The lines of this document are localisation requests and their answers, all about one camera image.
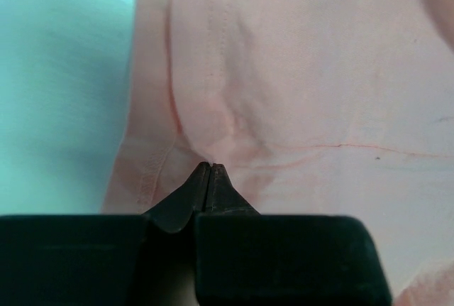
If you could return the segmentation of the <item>pink t-shirt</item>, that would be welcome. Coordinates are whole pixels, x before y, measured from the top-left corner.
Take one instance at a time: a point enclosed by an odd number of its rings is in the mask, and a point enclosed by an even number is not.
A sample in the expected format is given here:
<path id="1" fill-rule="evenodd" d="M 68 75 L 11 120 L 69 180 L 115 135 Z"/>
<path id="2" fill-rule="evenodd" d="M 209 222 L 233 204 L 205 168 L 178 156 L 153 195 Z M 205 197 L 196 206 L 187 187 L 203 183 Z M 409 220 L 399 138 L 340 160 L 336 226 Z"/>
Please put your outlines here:
<path id="1" fill-rule="evenodd" d="M 261 212 L 361 219 L 396 305 L 452 305 L 453 0 L 136 0 L 103 210 L 203 160 Z"/>

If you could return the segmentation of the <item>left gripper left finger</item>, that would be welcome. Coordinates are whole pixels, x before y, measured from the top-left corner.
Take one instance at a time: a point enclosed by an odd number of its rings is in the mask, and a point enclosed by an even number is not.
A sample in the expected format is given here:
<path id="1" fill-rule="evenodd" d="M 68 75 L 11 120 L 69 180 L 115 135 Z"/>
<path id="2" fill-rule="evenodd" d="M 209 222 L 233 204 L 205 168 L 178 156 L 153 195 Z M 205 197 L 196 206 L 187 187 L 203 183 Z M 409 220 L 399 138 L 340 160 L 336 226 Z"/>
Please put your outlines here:
<path id="1" fill-rule="evenodd" d="M 200 163 L 187 180 L 146 212 L 150 217 L 143 254 L 144 305 L 196 305 L 194 216 L 203 210 L 209 164 Z"/>

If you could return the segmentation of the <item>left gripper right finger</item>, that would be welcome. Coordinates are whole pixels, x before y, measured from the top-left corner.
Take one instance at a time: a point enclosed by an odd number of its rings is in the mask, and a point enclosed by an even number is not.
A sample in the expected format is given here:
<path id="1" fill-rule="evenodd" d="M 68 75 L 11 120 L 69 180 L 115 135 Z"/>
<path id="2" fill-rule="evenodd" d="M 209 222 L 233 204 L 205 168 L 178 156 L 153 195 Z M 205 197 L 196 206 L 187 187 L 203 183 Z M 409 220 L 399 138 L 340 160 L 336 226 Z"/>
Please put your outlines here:
<path id="1" fill-rule="evenodd" d="M 217 214 L 252 214 L 259 212 L 234 188 L 222 164 L 200 163 L 201 189 L 196 197 L 196 210 Z"/>

